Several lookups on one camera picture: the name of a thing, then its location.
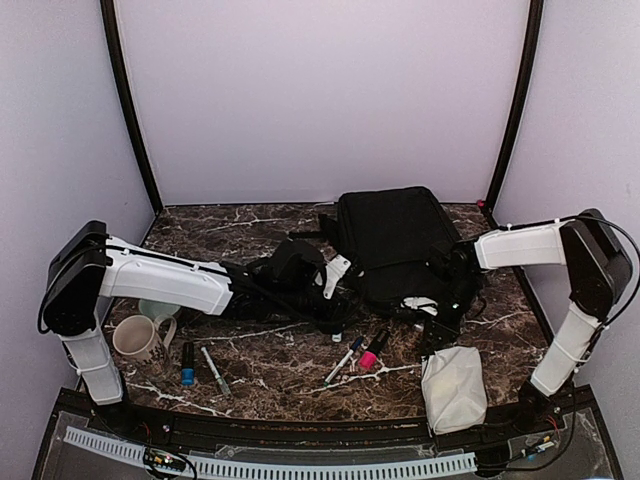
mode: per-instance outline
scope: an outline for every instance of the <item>black pouch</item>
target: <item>black pouch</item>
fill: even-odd
[[[353,263],[352,280],[364,272],[352,285],[378,313],[391,313],[407,297],[438,301],[448,286],[427,260],[433,246],[447,250],[460,235],[425,187],[346,193],[337,222],[321,217],[320,227]]]

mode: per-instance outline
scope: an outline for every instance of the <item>marble tabletop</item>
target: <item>marble tabletop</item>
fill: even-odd
[[[475,205],[445,205],[463,238],[488,230]],[[290,231],[316,230],[317,215],[335,214],[334,205],[224,205],[168,207],[158,217],[144,246],[201,261],[239,264],[270,255]],[[335,252],[309,240],[327,258]],[[477,347],[489,405],[517,400],[517,390],[544,355],[547,344],[510,269],[487,275],[482,295],[486,308],[462,323],[457,344]],[[105,322],[109,343],[115,327],[137,313],[137,301],[118,299]],[[399,419],[425,414],[420,391],[418,345],[421,334],[398,320],[367,312],[335,343],[307,323],[229,321],[183,310],[171,345],[167,380],[146,378],[117,353],[131,399],[157,408],[232,418],[287,421],[361,421]],[[392,332],[389,343],[369,371],[357,365],[359,355],[329,387],[324,377],[359,335],[372,339],[380,328]],[[196,383],[180,383],[182,344],[196,346]],[[206,346],[232,391],[221,394],[200,347]]]

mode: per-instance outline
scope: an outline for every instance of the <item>black frame post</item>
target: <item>black frame post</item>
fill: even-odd
[[[522,119],[522,112],[524,111],[524,105],[527,99],[527,91],[529,90],[531,72],[533,71],[533,61],[538,46],[538,34],[540,33],[540,24],[542,22],[543,5],[544,0],[531,0],[529,5],[527,31],[524,37],[520,70],[518,71],[518,79],[509,112],[509,120],[507,121],[507,128],[504,132],[502,146],[500,147],[496,167],[493,171],[489,191],[484,200],[484,206],[489,211],[493,211],[500,196],[500,190],[502,189],[504,178],[507,175],[509,161],[513,153],[513,146],[516,143],[518,128],[520,127],[520,120]]]
[[[142,180],[147,190],[147,196],[149,197],[153,211],[158,215],[163,209],[162,199],[160,198],[158,185],[151,170],[149,156],[147,155],[147,150],[142,140],[142,132],[140,131],[138,117],[136,116],[136,111],[133,106],[133,97],[131,95],[131,89],[129,88],[129,80],[127,78],[124,55],[120,43],[120,34],[118,33],[115,5],[113,0],[100,0],[100,7],[102,9],[104,33],[107,37],[109,58],[111,59],[111,68],[113,69],[113,76],[116,81],[118,96],[120,97],[122,114],[124,115],[124,121],[127,125],[129,139],[131,140],[131,146],[133,147],[133,152],[138,163],[138,169],[140,170],[140,175],[142,175]]]

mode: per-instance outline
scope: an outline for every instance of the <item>pink highlighter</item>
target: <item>pink highlighter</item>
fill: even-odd
[[[371,366],[376,363],[378,359],[378,354],[380,350],[384,348],[387,344],[387,340],[389,340],[389,330],[382,329],[375,336],[371,344],[369,344],[369,348],[364,352],[362,358],[360,358],[360,366],[365,370],[369,370]]]

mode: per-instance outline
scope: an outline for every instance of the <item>white cloth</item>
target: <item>white cloth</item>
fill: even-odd
[[[487,395],[478,349],[453,347],[431,355],[422,363],[422,395],[436,434],[484,422]]]

